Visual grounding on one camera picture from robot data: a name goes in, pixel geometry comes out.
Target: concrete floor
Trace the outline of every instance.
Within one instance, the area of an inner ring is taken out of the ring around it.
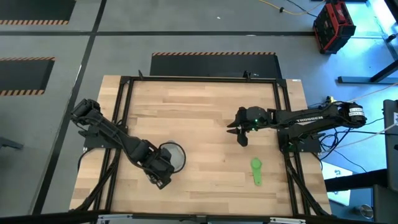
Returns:
[[[0,26],[0,30],[91,30],[100,0],[76,4],[70,24],[65,27]],[[286,1],[271,1],[299,12]],[[317,2],[296,0],[305,9]],[[152,52],[266,51],[276,52],[282,76],[303,82],[307,104],[321,102],[328,95],[351,100],[384,86],[340,85],[338,76],[372,76],[393,62],[381,38],[372,9],[365,4],[349,4],[357,25],[356,37],[336,55],[320,55],[313,37],[245,36],[114,36],[97,37],[76,102],[96,99],[103,75],[149,74]],[[256,0],[109,0],[99,30],[102,31],[311,31],[313,18],[279,14]],[[44,167],[75,82],[88,37],[2,37],[0,57],[49,57],[57,61],[47,90],[42,96],[0,97],[0,136],[25,144],[22,151],[0,151],[0,216],[28,214],[34,203]],[[382,101],[395,100],[397,88],[358,101],[369,121],[382,117]],[[379,131],[378,122],[361,128]],[[76,165],[83,138],[74,124],[69,125],[55,175],[43,212],[68,210],[76,179]],[[342,144],[364,138],[351,133]],[[386,167],[383,136],[339,149],[366,170]],[[355,172],[363,172],[340,155],[332,153],[327,162]]]

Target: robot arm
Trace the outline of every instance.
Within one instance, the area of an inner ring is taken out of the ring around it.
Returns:
[[[312,122],[305,125],[299,124],[307,121]],[[234,129],[227,130],[227,132],[237,134],[238,143],[247,146],[246,133],[262,128],[283,129],[289,136],[289,141],[298,141],[331,128],[339,126],[360,128],[365,123],[363,108],[356,103],[336,101],[324,108],[300,111],[273,109],[266,111],[258,106],[253,106],[248,109],[240,107],[235,115],[235,120],[227,126]]]
[[[128,136],[122,132],[116,125],[104,118],[97,102],[82,100],[73,109],[71,120],[76,125],[97,127],[98,134],[115,148],[123,149],[130,162],[143,169],[150,182],[156,184],[159,189],[170,183],[170,176],[174,173],[174,167],[170,163],[171,153],[167,149],[156,148],[147,140]]]

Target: wooden table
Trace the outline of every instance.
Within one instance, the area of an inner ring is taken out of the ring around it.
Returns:
[[[112,117],[120,76],[104,76],[98,102]],[[300,80],[287,80],[292,110],[307,108]],[[203,82],[134,82],[129,107],[129,134],[155,146],[173,140],[184,147],[187,163],[159,190],[122,152],[112,212],[208,215],[292,215],[285,163],[275,129],[248,134],[241,147],[226,132],[240,106],[275,108],[271,84]],[[82,162],[70,208],[82,203],[100,175],[104,150],[87,154]],[[262,161],[262,186],[254,185],[250,161]],[[315,199],[330,212],[319,162],[301,153],[305,183]],[[104,207],[108,186],[104,188]],[[303,212],[296,186],[299,211]]]

